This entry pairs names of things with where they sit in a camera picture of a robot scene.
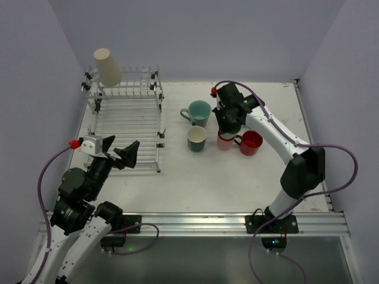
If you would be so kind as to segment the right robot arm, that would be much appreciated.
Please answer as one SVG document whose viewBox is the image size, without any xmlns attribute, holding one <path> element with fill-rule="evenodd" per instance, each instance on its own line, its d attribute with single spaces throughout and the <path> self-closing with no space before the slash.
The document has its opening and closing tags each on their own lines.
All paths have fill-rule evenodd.
<svg viewBox="0 0 379 284">
<path fill-rule="evenodd" d="M 277 152 L 285 164 L 281 190 L 264 210 L 262 230 L 283 227 L 296 203 L 325 179 L 325 150 L 298 138 L 281 123 L 255 93 L 243 96 L 241 83 L 223 80 L 211 89 L 217 99 L 214 108 L 221 134 L 234 134 L 242 126 L 256 131 Z"/>
</svg>

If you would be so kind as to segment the light green tumbler cup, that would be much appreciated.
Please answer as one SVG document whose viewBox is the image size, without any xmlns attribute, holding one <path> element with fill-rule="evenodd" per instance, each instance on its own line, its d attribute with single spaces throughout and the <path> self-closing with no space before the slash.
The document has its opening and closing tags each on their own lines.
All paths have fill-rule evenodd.
<svg viewBox="0 0 379 284">
<path fill-rule="evenodd" d="M 220 137 L 220 139 L 224 140 L 224 141 L 228 141 L 228 140 L 233 140 L 236 136 L 236 134 L 231 134 L 231 133 L 224 133 L 224 134 L 218 134 L 218 136 Z"/>
</svg>

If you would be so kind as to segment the red mug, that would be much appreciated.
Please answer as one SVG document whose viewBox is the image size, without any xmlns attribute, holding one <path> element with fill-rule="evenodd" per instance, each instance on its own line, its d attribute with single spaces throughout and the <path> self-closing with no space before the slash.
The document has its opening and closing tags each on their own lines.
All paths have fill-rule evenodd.
<svg viewBox="0 0 379 284">
<path fill-rule="evenodd" d="M 263 144 L 262 136 L 256 131 L 246 131 L 242 135 L 236 135 L 234 142 L 239 146 L 239 150 L 245 156 L 255 155 Z"/>
</svg>

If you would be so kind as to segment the pink tumbler cup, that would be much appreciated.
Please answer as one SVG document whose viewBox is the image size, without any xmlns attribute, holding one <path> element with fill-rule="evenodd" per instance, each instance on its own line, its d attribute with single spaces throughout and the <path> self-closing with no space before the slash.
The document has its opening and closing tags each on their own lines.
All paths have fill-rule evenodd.
<svg viewBox="0 0 379 284">
<path fill-rule="evenodd" d="M 224 141 L 224 140 L 220 139 L 219 136 L 217 136 L 217 146 L 222 151 L 229 150 L 232 147 L 233 142 L 234 142 L 234 139 L 233 140 Z"/>
</svg>

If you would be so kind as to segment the beige tumbler cup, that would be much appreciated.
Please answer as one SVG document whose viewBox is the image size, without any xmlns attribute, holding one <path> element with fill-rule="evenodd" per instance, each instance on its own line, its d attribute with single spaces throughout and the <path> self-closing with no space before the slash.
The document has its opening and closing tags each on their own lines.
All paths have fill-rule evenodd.
<svg viewBox="0 0 379 284">
<path fill-rule="evenodd" d="M 101 48 L 94 51 L 95 65 L 100 82 L 106 87 L 118 85 L 122 80 L 122 74 L 109 49 Z"/>
</svg>

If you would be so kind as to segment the sage green mug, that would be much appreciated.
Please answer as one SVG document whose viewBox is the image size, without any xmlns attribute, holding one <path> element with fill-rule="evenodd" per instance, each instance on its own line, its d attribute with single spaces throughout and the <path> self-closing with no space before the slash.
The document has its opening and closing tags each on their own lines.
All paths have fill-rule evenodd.
<svg viewBox="0 0 379 284">
<path fill-rule="evenodd" d="M 211 105 L 201 100 L 194 101 L 189 104 L 188 108 L 180 110 L 181 117 L 203 128 L 206 127 L 211 113 Z"/>
</svg>

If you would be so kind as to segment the dark green mug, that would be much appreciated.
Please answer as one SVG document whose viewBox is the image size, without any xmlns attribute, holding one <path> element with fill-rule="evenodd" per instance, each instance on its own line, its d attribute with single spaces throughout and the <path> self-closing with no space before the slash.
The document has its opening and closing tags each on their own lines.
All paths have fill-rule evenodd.
<svg viewBox="0 0 379 284">
<path fill-rule="evenodd" d="M 206 139 L 207 132 L 203 127 L 195 125 L 187 131 L 187 144 L 192 152 L 201 152 L 205 146 Z"/>
</svg>

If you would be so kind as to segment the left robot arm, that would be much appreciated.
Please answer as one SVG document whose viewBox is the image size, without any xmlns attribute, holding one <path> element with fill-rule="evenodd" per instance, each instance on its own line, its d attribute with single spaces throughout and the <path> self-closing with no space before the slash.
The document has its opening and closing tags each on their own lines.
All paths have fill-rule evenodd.
<svg viewBox="0 0 379 284">
<path fill-rule="evenodd" d="M 123 211 L 118 206 L 97 199 L 112 169 L 134 168 L 139 141 L 108 154 L 115 136 L 101 138 L 88 135 L 71 141 L 72 149 L 80 149 L 93 160 L 86 170 L 74 167 L 62 176 L 51 217 L 44 216 L 47 238 L 33 267 L 23 283 L 71 283 L 80 265 L 91 250 L 111 230 L 121 228 Z"/>
</svg>

